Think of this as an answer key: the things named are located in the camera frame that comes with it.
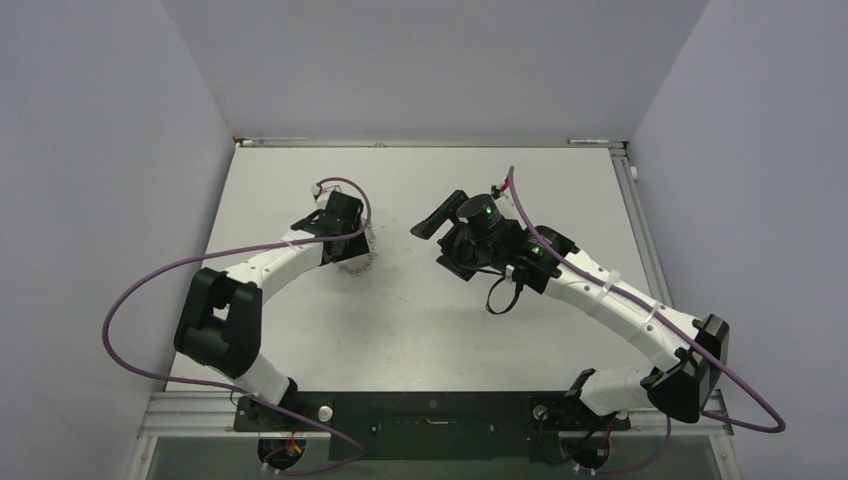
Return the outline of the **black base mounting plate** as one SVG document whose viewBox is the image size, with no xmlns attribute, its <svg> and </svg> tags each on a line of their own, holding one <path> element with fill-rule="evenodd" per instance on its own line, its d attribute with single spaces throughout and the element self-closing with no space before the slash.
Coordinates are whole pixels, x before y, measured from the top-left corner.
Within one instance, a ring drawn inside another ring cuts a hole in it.
<svg viewBox="0 0 848 480">
<path fill-rule="evenodd" d="M 589 431 L 627 431 L 631 423 L 602 418 L 564 391 L 301 392 L 294 412 L 353 438 L 331 437 L 331 461 L 363 453 L 367 460 L 555 461 Z"/>
</svg>

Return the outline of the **aluminium table frame rail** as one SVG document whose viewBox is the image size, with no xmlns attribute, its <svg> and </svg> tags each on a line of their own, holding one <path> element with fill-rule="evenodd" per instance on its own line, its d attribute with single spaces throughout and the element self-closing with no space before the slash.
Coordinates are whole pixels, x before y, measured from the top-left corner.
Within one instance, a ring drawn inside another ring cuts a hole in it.
<svg viewBox="0 0 848 480">
<path fill-rule="evenodd" d="M 666 305 L 673 306 L 674 303 L 661 265 L 659 252 L 639 196 L 637 170 L 628 157 L 626 147 L 626 142 L 614 142 L 613 146 L 608 148 L 613 169 L 622 193 L 650 292 Z"/>
</svg>

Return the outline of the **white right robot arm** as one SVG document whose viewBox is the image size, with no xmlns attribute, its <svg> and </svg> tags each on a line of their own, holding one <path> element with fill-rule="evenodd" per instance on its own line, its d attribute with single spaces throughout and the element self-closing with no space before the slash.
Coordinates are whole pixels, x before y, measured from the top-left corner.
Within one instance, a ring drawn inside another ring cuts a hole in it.
<svg viewBox="0 0 848 480">
<path fill-rule="evenodd" d="M 636 348 L 645 363 L 618 370 L 582 371 L 564 395 L 567 419 L 589 428 L 602 417 L 653 407 L 673 420 L 694 424 L 721 376 L 707 355 L 727 361 L 728 324 L 676 311 L 632 287 L 595 262 L 556 230 L 528 228 L 508 194 L 468 196 L 454 191 L 415 224 L 413 236 L 428 240 L 443 224 L 436 261 L 468 281 L 490 268 L 514 284 L 565 302 Z"/>
</svg>

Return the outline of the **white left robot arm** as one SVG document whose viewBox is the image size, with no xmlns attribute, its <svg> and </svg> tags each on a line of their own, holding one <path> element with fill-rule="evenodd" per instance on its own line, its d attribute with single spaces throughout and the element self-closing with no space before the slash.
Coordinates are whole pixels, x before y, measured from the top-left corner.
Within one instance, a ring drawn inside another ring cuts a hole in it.
<svg viewBox="0 0 848 480">
<path fill-rule="evenodd" d="M 300 275 L 369 253 L 365 204 L 324 189 L 316 208 L 293 223 L 281 246 L 224 270 L 204 267 L 190 283 L 174 336 L 177 352 L 262 398 L 259 417 L 274 430 L 296 421 L 296 382 L 260 352 L 263 307 Z"/>
</svg>

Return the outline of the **white marker pen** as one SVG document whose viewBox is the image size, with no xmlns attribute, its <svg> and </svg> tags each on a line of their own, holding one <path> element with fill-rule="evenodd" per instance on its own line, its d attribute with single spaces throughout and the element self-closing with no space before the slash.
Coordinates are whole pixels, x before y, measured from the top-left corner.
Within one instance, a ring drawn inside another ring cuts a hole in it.
<svg viewBox="0 0 848 480">
<path fill-rule="evenodd" d="M 567 144 L 569 144 L 569 145 L 581 145 L 581 146 L 609 145 L 610 143 L 612 143 L 612 142 L 610 140 L 607 140 L 607 139 L 568 139 L 567 140 Z"/>
</svg>

